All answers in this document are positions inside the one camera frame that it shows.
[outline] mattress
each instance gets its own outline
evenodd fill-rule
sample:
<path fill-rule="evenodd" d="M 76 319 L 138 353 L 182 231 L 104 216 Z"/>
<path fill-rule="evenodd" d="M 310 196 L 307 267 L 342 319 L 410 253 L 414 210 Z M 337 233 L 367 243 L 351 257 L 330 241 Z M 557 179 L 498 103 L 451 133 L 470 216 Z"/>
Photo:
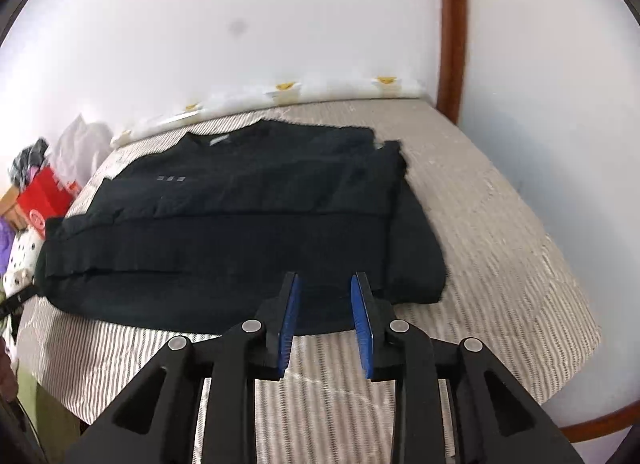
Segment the mattress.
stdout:
<path fill-rule="evenodd" d="M 593 354 L 600 330 L 558 247 L 491 162 L 424 101 L 305 104 L 150 137 L 114 151 L 69 215 L 87 210 L 104 177 L 169 148 L 186 131 L 225 133 L 260 118 L 362 125 L 379 139 L 402 140 L 408 180 L 440 239 L 449 276 L 439 303 L 396 306 L 399 317 L 434 338 L 480 338 L 538 402 Z M 82 319 L 37 298 L 26 306 L 18 354 L 42 386 L 91 423 L 176 334 Z M 212 337 L 181 334 L 194 342 Z M 206 397 L 205 387 L 203 404 Z M 353 331 L 296 337 L 284 379 L 255 384 L 258 462 L 386 463 L 393 408 L 393 384 L 364 379 Z M 194 463 L 203 434 L 201 408 Z M 446 440 L 452 452 L 448 429 Z"/>

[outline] black shirt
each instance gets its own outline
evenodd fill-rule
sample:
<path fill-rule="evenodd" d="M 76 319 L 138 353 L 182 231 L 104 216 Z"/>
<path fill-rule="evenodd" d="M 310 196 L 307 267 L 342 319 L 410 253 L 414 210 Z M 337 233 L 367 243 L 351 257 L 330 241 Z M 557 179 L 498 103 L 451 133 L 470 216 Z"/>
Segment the black shirt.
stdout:
<path fill-rule="evenodd" d="M 188 133 L 105 179 L 84 215 L 47 222 L 38 284 L 68 313 L 222 333 L 297 271 L 297 333 L 351 329 L 356 271 L 392 303 L 440 298 L 442 251 L 405 170 L 367 128 Z"/>

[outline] blue gripper pad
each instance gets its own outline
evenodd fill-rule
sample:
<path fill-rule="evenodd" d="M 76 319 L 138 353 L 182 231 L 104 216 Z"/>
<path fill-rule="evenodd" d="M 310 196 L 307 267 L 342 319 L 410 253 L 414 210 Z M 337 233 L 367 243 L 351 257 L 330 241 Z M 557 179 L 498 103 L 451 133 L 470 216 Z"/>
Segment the blue gripper pad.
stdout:
<path fill-rule="evenodd" d="M 289 292 L 289 300 L 287 300 L 287 308 L 284 314 L 284 321 L 280 329 L 280 338 L 278 340 L 278 371 L 280 377 L 284 376 L 284 371 L 289 366 L 289 357 L 291 356 L 291 345 L 293 343 L 293 333 L 296 330 L 296 322 L 298 320 L 298 310 L 300 307 L 300 279 L 298 275 L 293 278 L 291 290 Z"/>
<path fill-rule="evenodd" d="M 371 332 L 367 308 L 362 299 L 362 290 L 355 275 L 351 277 L 351 312 L 356 328 L 356 337 L 358 338 L 360 363 L 365 377 L 370 379 L 373 376 L 373 333 Z"/>

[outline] triangular cutout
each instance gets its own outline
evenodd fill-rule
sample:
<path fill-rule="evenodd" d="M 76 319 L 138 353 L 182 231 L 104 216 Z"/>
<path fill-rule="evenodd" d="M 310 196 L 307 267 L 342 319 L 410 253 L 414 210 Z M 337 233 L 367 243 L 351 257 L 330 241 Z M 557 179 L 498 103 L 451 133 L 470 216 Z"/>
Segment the triangular cutout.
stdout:
<path fill-rule="evenodd" d="M 484 381 L 489 389 L 494 406 L 498 429 L 504 437 L 530 430 L 534 427 L 534 419 L 525 407 L 513 397 L 509 389 L 490 370 L 484 373 Z"/>
<path fill-rule="evenodd" d="M 148 433 L 165 377 L 166 370 L 158 368 L 148 380 L 140 384 L 114 416 L 114 424 L 140 435 Z"/>

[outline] red bag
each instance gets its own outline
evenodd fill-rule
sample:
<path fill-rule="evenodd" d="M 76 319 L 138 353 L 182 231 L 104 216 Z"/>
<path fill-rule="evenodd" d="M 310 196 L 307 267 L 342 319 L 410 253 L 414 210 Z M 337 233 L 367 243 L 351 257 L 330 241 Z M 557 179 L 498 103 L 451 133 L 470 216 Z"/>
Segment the red bag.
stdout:
<path fill-rule="evenodd" d="M 45 167 L 18 196 L 17 203 L 27 221 L 44 238 L 44 224 L 50 217 L 62 217 L 74 196 L 60 183 L 50 167 Z"/>

